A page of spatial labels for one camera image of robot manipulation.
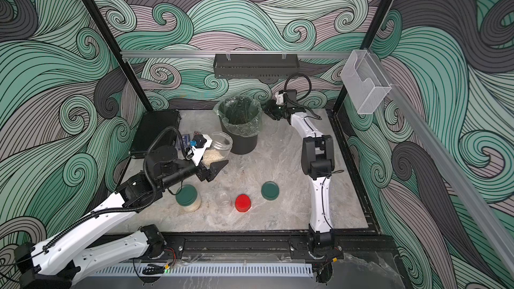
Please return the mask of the green-lidded oatmeal jar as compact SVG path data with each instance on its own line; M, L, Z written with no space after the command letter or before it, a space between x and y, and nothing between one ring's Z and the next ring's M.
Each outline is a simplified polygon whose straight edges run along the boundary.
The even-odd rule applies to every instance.
M210 135L211 146L203 154L202 163L209 168L212 163L227 159L232 149L233 140L228 134L218 131Z
M193 185L184 185L175 195L175 200L185 212L197 211L202 204L198 190Z

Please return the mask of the red jar lid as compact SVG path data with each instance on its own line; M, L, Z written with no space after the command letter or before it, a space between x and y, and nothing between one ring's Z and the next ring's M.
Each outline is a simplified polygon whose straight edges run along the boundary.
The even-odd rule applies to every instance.
M239 195L234 202L235 209L238 212L244 213L250 210L252 202L246 194Z

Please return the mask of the green jar lid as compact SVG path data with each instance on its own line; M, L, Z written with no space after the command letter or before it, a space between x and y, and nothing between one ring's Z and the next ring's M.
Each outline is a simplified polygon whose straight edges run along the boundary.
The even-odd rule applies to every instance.
M274 201L280 195L279 186L273 182L265 182L261 187L261 195L268 201Z

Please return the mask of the clear oatmeal jar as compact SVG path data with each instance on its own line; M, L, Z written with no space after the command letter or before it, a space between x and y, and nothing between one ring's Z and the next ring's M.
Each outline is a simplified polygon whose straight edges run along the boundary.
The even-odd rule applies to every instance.
M231 195L227 191L220 191L215 198L218 211L223 215L229 215L233 209L233 201Z

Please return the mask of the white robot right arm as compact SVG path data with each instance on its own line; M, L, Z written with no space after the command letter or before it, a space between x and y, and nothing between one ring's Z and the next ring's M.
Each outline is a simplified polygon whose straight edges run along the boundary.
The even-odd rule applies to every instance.
M301 168L311 179L311 218L309 220L309 251L322 256L335 246L335 235L329 207L329 189L335 169L333 137L321 132L316 122L321 117L302 107L277 104L270 100L264 112L273 120L286 119L302 138Z

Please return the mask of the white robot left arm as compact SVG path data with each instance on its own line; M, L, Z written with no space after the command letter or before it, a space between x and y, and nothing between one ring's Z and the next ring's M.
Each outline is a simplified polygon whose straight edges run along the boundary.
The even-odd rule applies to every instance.
M123 183L89 214L51 238L16 248L15 265L21 288L70 288L83 278L118 262L133 258L158 259L167 245L152 224L124 238L93 246L113 227L127 221L160 199L165 189L195 175L212 181L228 164L174 159L165 162L160 175L146 161L143 170Z

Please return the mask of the black trash bin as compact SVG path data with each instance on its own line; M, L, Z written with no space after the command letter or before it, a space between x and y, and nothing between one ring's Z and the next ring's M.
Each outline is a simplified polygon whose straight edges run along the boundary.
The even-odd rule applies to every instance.
M222 127L222 131L232 138L233 143L231 153L234 153L236 155L246 155L254 151L258 143L257 135L251 137L234 135L228 131L228 129L223 124L222 120L220 120L220 124Z

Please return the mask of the clear plastic bin liner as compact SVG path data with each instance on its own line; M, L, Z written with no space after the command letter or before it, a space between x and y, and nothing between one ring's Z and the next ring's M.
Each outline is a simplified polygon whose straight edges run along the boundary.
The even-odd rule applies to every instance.
M224 132L250 138L262 130L262 106L250 96L223 99L214 107Z

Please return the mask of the blue card box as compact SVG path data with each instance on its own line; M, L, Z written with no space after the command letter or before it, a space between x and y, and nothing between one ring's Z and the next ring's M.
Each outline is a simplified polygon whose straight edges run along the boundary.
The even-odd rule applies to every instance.
M179 149L182 149L183 147L188 148L190 146L190 134L182 135L182 138L177 142L177 145Z

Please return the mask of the black hard case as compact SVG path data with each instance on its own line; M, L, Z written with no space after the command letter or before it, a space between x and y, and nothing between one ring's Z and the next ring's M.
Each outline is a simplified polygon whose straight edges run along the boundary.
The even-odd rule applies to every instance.
M129 154L132 159L143 159L150 144L166 127L179 128L181 121L179 111L165 109L147 112L143 115L132 141Z

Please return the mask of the black wall-mounted tray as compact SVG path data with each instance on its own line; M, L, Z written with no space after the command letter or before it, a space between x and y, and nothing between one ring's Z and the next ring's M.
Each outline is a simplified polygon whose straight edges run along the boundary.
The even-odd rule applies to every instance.
M278 55L225 55L214 58L214 74L222 79L278 79L287 78L300 70L297 55L283 58Z

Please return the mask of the clear acrylic wall holder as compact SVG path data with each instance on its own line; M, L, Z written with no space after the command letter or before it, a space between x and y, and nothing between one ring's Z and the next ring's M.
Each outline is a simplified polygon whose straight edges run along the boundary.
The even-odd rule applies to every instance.
M391 91L385 68L369 50L354 50L341 71L341 79L359 115L373 114Z

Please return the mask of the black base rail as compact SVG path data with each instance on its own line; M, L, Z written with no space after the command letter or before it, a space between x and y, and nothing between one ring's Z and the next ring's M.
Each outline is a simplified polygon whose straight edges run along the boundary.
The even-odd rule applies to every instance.
M391 237L367 231L335 231L321 237L308 231L243 231L163 234L177 257L194 254L278 254L296 260L328 260L356 254L375 259L398 256Z

